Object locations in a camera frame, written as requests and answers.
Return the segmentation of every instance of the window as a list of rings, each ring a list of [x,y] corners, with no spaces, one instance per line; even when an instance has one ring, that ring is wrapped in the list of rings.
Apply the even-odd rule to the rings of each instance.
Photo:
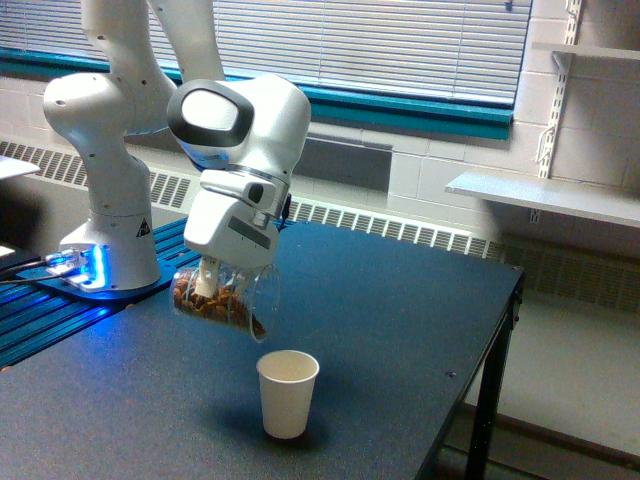
[[[227,75],[268,71],[340,92],[509,108],[531,1],[214,0],[213,5]],[[80,18],[80,0],[0,0],[0,48],[103,59],[87,43]],[[157,57],[163,66],[175,67],[161,27],[150,18]]]

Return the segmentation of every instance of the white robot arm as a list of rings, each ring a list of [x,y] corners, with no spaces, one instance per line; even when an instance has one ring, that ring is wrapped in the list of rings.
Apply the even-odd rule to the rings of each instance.
[[[149,5],[186,81],[177,91],[153,56],[144,0],[82,0],[83,29],[107,55],[111,72],[70,75],[45,92],[49,123],[77,148],[87,171],[90,218],[61,244],[96,251],[100,268],[68,277],[87,291],[135,289],[159,277],[148,169],[127,153],[125,135],[159,131],[168,118],[204,170],[185,243],[203,255],[203,265],[255,269],[273,260],[273,220],[309,125],[309,102],[286,80],[224,81],[211,0]]]
[[[175,92],[169,128],[204,169],[185,229],[189,248],[240,269],[271,264],[278,244],[273,221],[287,199],[310,115],[306,96],[275,75],[196,80]]]

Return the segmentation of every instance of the cable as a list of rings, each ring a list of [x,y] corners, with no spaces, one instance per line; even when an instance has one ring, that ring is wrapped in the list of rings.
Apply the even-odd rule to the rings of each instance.
[[[49,275],[47,277],[27,278],[25,280],[3,280],[0,282],[0,285],[9,285],[9,284],[21,285],[24,283],[43,282],[45,280],[54,280],[56,278],[66,277],[68,275],[69,273],[65,272],[65,273],[59,273],[57,275]]]
[[[15,267],[5,268],[4,270],[0,271],[0,278],[11,276],[30,268],[44,267],[45,265],[47,265],[46,260],[37,260],[35,262],[28,262],[23,263],[22,265],[16,265]]]

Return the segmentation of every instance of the cinder block wall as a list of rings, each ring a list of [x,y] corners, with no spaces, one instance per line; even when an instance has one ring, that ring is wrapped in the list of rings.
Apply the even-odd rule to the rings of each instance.
[[[640,49],[640,2],[584,2],[580,43]],[[312,136],[359,146],[389,145],[393,151],[389,193],[381,196],[339,182],[300,177],[295,191],[495,235],[515,234],[638,257],[640,232],[635,229],[550,213],[543,214],[540,224],[531,225],[527,209],[444,192],[450,180],[470,167],[536,174],[536,146],[549,117],[556,67],[549,52],[532,50],[530,45],[562,42],[567,23],[564,4],[534,2],[509,141],[379,132],[316,121]],[[66,145],[42,114],[44,87],[44,82],[0,76],[0,136]],[[579,58],[568,88],[552,175],[640,190],[640,64]],[[175,163],[173,153],[171,160]],[[362,175],[368,174],[363,168]]]

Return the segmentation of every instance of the white shelf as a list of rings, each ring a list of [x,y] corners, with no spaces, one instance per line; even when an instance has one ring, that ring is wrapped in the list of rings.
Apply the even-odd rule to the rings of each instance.
[[[27,175],[38,170],[40,169],[32,163],[0,155],[0,180]]]
[[[640,228],[640,194],[528,175],[470,170],[445,190],[494,202]]]
[[[616,58],[619,60],[640,61],[640,50],[622,50],[619,48],[593,47],[589,45],[564,45],[560,43],[533,42],[535,50],[548,50],[553,53],[572,54],[579,57]]]

